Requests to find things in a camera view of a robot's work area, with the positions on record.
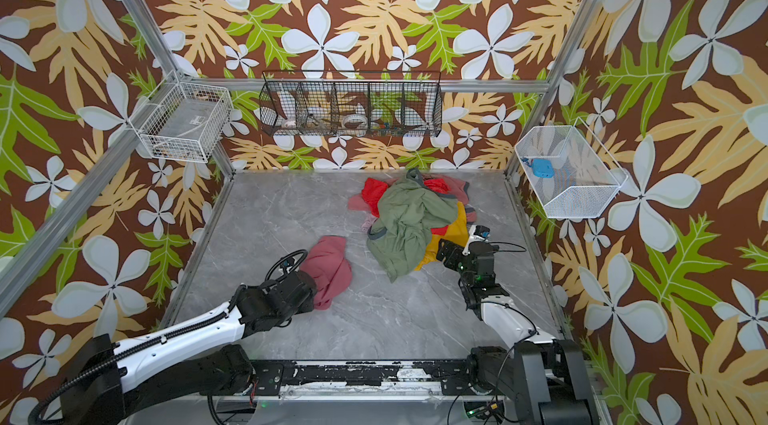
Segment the gray marble floor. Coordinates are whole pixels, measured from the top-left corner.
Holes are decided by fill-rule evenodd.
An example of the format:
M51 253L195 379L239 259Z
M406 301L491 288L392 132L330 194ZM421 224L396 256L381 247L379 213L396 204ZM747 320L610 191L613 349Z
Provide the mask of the gray marble floor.
M222 216L184 297L178 321L229 299L241 282L257 285L282 255L310 248L323 235L347 238L352 284L329 310L296 315L289 327L254 334L242 346L253 359L423 359L463 357L472 347L503 345L465 310L458 274L426 265L394 284L366 247L365 212L346 201L369 176L361 172L244 173L236 176ZM462 172L480 225L496 241L524 244L500 173ZM536 324L554 319L528 253L499 254L497 280Z

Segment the wire basket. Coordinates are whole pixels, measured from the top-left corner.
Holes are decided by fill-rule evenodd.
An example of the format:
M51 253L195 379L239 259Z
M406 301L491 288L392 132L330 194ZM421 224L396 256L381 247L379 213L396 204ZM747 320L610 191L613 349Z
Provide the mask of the wire basket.
M593 145L577 126L535 126L514 146L525 175L550 219L596 219L628 175L581 120ZM610 157L612 170L600 158Z
M232 98L224 87L177 82L149 102L155 109L137 133L155 159L208 162L229 122Z
M275 78L264 73L260 118L270 135L437 136L442 129L442 94L437 80L416 73L370 79Z

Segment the pink towel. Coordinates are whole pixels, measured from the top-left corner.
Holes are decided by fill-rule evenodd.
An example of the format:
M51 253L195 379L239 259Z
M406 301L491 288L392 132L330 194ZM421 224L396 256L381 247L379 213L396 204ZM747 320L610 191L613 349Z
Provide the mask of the pink towel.
M301 269L310 274L317 284L316 310L327 310L331 306L331 300L345 291L352 282L352 269L344 258L345 245L344 237L320 237L301 264Z

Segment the white wire basket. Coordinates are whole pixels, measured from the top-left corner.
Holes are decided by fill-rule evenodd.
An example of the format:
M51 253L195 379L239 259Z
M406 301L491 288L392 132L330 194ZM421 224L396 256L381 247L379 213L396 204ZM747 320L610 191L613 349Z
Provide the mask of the white wire basket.
M550 219L596 219L628 179L613 155L586 126L536 126L514 151ZM610 157L611 170L598 155Z
M233 109L224 87L177 82L137 133L155 159L208 162Z

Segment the brown wall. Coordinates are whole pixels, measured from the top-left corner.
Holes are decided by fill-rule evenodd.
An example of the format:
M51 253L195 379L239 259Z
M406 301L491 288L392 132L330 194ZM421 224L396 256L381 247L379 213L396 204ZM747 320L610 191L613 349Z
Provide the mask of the brown wall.
M101 0L105 9L86 1L81 29L71 15L57 17L56 1L0 0L0 40L8 41L0 54L0 267L12 265L160 76L149 50L137 47L136 30L120 20L127 13L118 0ZM26 423L37 400L60 384L60 367L96 332L116 341L157 326L221 178L210 164L208 172L187 167L185 182L185 164L168 162L160 167L170 173L163 186L151 164L158 161L138 153L126 161L0 321L0 423ZM140 220L142 210L154 211L152 192L160 203L174 197L164 216L174 224L162 222L160 240ZM91 300L83 294L116 281L117 300L106 291Z
M511 78L513 70L519 78L536 79L545 77L546 67L560 49L579 0L480 0L476 4L469 3L473 0L291 0L283 6L273 0L146 1L162 31L170 33L167 37L180 64L191 74L245 78L260 76L264 70L295 70L300 74L302 69L316 68L319 65L313 62L305 66L316 52L299 53L301 42L295 38L304 36L306 40L314 40L309 26L312 22L317 24L314 30L321 29L322 24L329 27L326 42L334 36L344 36L344 40L336 40L345 42L350 39L347 46L341 47L343 51L334 52L347 60L346 65L334 66L325 58L327 69L353 67L385 72L396 53L394 47L407 52L409 46L414 46L416 52L408 60L417 60L419 64L411 62L412 68L431 72L432 79L438 71L444 79ZM330 25L321 19L320 9L310 13L315 7L327 12ZM513 41L520 43L513 44L506 54L499 52L501 68L490 59L485 66L468 66L471 60L477 63L475 59L488 48L478 40L482 36L487 42L489 19L497 10L500 12L493 21L494 33L501 37L499 40L516 36ZM294 38L284 40L289 30L288 37ZM460 54L457 50L464 49L456 47L454 40L466 30L477 31L474 36L469 32L464 35L465 49L473 51ZM245 47L245 54L240 54L239 46ZM245 69L234 52L246 58ZM311 169L339 164L348 168L379 169L382 157L388 164L385 167L428 168L434 166L433 163L448 166L449 162L455 166L458 159L464 158L460 161L463 165L471 162L472 167L503 168L522 125L521 117L513 112L529 110L532 100L521 104L522 97L513 96L448 94L448 97L446 110L456 106L467 110L451 111L456 115L446 113L445 117L462 116L462 119L446 123L445 133L432 143L428 140L404 142L398 137L380 140L373 136L364 140L308 137L281 142L260 131L262 123L258 118L256 94L244 93L236 97L235 106L241 115L230 130L231 139L225 140L224 145L235 166L249 170ZM494 121L498 121L495 117L502 113L508 122L509 135L504 134L504 130L496 134L489 132ZM472 135L471 147L467 146L466 135L462 133ZM454 156L456 152L460 152L458 157Z
M602 113L639 193L625 186L579 222L544 218L527 185L522 198L615 423L768 423L768 0L669 0L666 22L665 0L636 13L626 1L604 0L616 11L566 76L583 86L547 121L595 127ZM683 57L716 31L713 58Z

